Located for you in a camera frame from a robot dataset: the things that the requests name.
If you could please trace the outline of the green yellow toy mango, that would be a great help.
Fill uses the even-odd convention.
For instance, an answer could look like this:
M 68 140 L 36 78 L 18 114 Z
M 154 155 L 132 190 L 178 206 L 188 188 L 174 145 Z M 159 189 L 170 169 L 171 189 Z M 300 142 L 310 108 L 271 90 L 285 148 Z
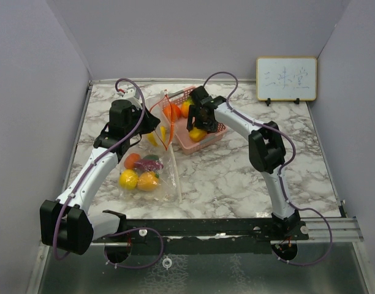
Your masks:
M 184 118 L 187 118 L 189 116 L 189 107 L 193 105 L 193 101 L 191 98 L 188 98 L 185 100 L 181 105 L 181 114 Z

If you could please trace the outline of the orange yellow toy mango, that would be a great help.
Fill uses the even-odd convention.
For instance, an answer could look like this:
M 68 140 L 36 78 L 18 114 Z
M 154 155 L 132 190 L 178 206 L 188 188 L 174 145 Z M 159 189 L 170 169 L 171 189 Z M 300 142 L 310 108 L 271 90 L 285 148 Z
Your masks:
M 164 126 L 160 126 L 157 130 L 149 133 L 146 135 L 146 139 L 153 145 L 153 146 L 160 146 L 165 145 L 166 143 L 166 128 Z

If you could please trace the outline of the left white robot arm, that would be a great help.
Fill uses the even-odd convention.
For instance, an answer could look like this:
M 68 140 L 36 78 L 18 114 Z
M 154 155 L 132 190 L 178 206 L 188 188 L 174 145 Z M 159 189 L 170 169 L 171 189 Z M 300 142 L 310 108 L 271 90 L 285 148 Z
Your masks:
M 115 242 L 125 238 L 127 227 L 121 223 L 121 214 L 103 212 L 89 217 L 89 207 L 106 177 L 132 146 L 131 138 L 154 131 L 159 123 L 144 102 L 112 102 L 109 121 L 95 139 L 82 170 L 56 200 L 46 200 L 40 207 L 42 242 L 53 248 L 56 259 L 61 259 L 58 250 L 82 255 L 92 241 L 106 235 Z

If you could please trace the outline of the clear zip top bag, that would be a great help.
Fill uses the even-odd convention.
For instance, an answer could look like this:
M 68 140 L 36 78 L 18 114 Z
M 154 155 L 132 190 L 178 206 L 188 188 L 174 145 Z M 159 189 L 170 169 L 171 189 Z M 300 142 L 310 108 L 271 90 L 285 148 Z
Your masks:
M 171 148 L 133 147 L 123 156 L 118 169 L 117 187 L 123 197 L 148 202 L 182 201 Z

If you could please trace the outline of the yellow toy lemon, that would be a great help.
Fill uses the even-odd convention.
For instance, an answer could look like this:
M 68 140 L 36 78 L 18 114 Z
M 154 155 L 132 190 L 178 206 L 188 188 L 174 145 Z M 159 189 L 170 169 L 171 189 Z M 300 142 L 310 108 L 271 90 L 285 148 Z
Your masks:
M 120 188 L 126 190 L 134 190 L 138 183 L 138 174 L 131 169 L 124 170 L 118 180 Z

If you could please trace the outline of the green toy lime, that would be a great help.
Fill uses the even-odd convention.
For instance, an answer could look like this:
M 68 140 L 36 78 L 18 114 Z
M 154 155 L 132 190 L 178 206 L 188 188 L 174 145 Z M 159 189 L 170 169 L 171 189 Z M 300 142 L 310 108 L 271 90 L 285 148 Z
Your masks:
M 159 160 L 159 156 L 156 155 L 156 154 L 149 154 L 149 155 L 146 155 L 143 159 L 145 159 L 145 160 L 152 160 L 152 161 L 158 161 Z

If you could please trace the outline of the pink plastic basket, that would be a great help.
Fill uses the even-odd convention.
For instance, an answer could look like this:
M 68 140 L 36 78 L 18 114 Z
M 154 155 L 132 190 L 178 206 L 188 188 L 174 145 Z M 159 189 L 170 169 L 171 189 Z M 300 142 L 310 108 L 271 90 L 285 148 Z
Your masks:
M 226 126 L 214 118 L 214 108 L 224 101 L 222 97 L 212 98 L 203 86 L 191 86 L 171 95 L 164 93 L 162 114 L 185 155 L 216 143 L 224 136 Z

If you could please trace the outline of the orange toy tangerine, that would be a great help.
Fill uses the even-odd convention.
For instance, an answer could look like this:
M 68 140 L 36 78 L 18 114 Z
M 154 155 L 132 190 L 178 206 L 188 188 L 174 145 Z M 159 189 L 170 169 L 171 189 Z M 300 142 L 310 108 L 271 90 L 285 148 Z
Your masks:
M 163 109 L 163 114 L 171 122 L 175 122 L 181 118 L 181 110 L 176 104 L 170 104 L 166 106 Z

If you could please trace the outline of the yellow orange toy pepper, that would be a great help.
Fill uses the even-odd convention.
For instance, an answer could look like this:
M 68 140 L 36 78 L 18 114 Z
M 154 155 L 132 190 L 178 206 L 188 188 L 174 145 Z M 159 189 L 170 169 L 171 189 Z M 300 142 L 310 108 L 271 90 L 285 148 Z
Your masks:
M 193 142 L 200 142 L 207 136 L 207 131 L 198 129 L 194 127 L 191 131 L 189 131 L 189 138 Z

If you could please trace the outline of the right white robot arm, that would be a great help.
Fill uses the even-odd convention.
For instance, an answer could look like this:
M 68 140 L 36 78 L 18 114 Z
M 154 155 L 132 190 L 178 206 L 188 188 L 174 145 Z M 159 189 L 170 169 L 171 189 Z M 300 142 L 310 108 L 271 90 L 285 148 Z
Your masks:
M 248 141 L 249 161 L 261 172 L 271 199 L 273 233 L 279 239 L 287 239 L 295 232 L 300 221 L 297 209 L 290 202 L 290 193 L 282 167 L 286 149 L 278 125 L 264 123 L 232 108 L 222 97 L 211 97 L 203 86 L 191 91 L 193 104 L 189 107 L 187 130 L 193 128 L 213 133 L 224 124 Z

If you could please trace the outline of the purple toy sweet potato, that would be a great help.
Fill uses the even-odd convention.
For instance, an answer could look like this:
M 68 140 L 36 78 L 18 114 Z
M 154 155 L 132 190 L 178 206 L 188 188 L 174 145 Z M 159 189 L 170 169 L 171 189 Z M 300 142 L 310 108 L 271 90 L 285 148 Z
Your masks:
M 134 163 L 134 168 L 141 172 L 156 172 L 163 169 L 163 164 L 158 160 L 141 159 Z

